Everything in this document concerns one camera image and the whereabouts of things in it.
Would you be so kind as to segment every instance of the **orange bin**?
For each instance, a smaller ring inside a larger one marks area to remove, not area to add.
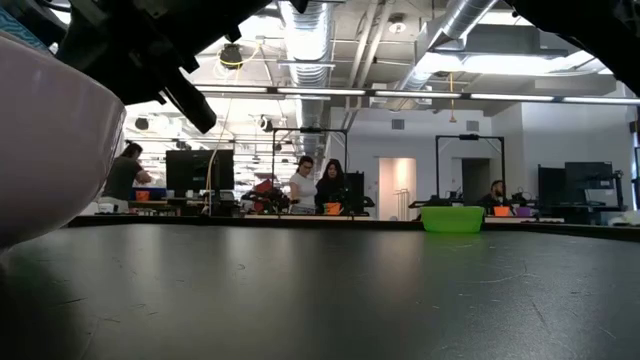
[[[136,201],[149,201],[148,191],[136,191]]]
[[[494,206],[493,213],[495,216],[509,216],[509,207],[508,206]]]
[[[340,215],[340,203],[327,203],[325,207],[327,209],[327,215]]]

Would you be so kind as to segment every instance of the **white bowl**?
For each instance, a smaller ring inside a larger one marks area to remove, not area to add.
[[[108,174],[125,114],[88,76],[0,36],[0,248],[82,212]]]

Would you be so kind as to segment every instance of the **man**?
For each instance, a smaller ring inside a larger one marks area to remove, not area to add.
[[[140,154],[142,154],[142,147],[130,143],[122,154],[113,160],[99,204],[113,204],[114,207],[118,207],[115,209],[116,212],[129,212],[129,194],[133,188],[133,181],[147,184],[152,180],[151,176],[138,164]]]
[[[504,196],[504,181],[496,180],[491,183],[491,192],[478,200],[478,206],[487,209],[488,215],[493,215],[494,206],[502,206]]]

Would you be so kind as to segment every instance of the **person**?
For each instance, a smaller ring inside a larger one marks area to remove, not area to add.
[[[291,214],[315,214],[316,203],[315,196],[317,193],[313,182],[313,159],[309,156],[303,156],[298,161],[298,169],[289,180],[291,187]]]
[[[502,205],[502,197],[504,196],[504,181],[496,180],[491,183],[491,191],[478,200],[478,206],[487,209],[488,214],[493,214],[494,206]]]
[[[133,188],[133,181],[141,184],[151,182],[151,176],[138,163],[142,154],[142,147],[136,143],[129,143],[120,156],[113,160],[111,170],[107,176],[99,204],[113,204],[119,213],[129,212],[129,195]]]
[[[344,172],[340,161],[331,159],[327,163],[322,179],[316,184],[316,209],[319,214],[324,214],[324,205],[336,201],[336,197],[345,189]]]

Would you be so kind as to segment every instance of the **black table surface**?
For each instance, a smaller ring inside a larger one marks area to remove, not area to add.
[[[638,259],[527,232],[64,229],[2,255],[0,354],[639,359]]]

